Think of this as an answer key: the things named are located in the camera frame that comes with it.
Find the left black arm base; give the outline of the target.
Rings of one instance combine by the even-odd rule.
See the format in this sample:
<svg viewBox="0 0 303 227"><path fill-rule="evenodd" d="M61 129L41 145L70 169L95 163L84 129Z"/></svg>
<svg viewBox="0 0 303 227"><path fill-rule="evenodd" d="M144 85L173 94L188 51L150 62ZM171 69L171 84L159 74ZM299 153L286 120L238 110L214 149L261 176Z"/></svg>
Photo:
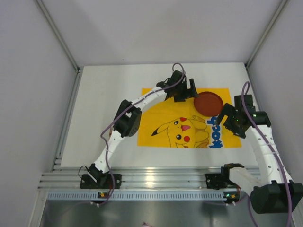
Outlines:
<svg viewBox="0 0 303 227"><path fill-rule="evenodd" d="M81 189L120 189L122 184L122 175L113 174L115 183L113 183L110 174L102 175L100 182L95 182L89 174L83 174L81 177Z"/></svg>

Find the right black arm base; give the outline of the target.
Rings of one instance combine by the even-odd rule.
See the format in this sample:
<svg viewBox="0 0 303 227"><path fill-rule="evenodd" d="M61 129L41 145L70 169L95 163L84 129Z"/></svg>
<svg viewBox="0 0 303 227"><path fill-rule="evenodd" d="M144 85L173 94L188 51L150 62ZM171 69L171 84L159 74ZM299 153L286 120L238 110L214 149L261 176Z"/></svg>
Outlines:
<svg viewBox="0 0 303 227"><path fill-rule="evenodd" d="M220 173L210 173L205 175L207 189L219 190L227 188L238 188L239 186L232 182L229 177Z"/></svg>

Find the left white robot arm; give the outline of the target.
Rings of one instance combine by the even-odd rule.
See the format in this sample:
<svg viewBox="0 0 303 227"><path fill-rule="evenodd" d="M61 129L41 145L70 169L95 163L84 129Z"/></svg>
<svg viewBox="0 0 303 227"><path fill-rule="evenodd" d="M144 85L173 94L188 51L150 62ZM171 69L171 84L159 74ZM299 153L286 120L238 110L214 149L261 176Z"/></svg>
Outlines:
<svg viewBox="0 0 303 227"><path fill-rule="evenodd" d="M169 98L173 98L175 102L184 102L194 97L198 97L194 79L190 79L187 84L186 75L175 70L171 77L157 83L153 89L141 97L133 101L123 100L113 122L100 135L105 142L105 147L97 160L88 168L88 175L94 182L101 183L106 174L111 171L110 157L121 141L137 133L145 111Z"/></svg>

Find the red round plate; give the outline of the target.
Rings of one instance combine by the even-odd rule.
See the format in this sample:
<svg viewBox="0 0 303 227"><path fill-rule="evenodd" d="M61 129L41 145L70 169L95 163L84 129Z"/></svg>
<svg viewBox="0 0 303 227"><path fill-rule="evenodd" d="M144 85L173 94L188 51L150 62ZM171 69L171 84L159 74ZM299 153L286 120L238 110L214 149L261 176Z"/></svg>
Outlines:
<svg viewBox="0 0 303 227"><path fill-rule="evenodd" d="M195 109L203 116L217 116L223 109L222 99L213 92L205 91L194 98Z"/></svg>

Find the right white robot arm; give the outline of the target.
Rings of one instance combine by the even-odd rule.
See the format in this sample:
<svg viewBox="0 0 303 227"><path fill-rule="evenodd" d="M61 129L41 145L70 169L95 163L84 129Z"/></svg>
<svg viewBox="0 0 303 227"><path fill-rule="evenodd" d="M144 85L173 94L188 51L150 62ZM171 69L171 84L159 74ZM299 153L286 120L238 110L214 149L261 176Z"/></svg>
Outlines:
<svg viewBox="0 0 303 227"><path fill-rule="evenodd" d="M292 213L303 197L303 185L295 183L284 169L270 119L266 112L256 111L252 95L235 96L234 105L226 103L215 123L222 123L233 135L249 141L261 177L254 177L243 164L230 163L221 167L223 181L249 195L258 214Z"/></svg>

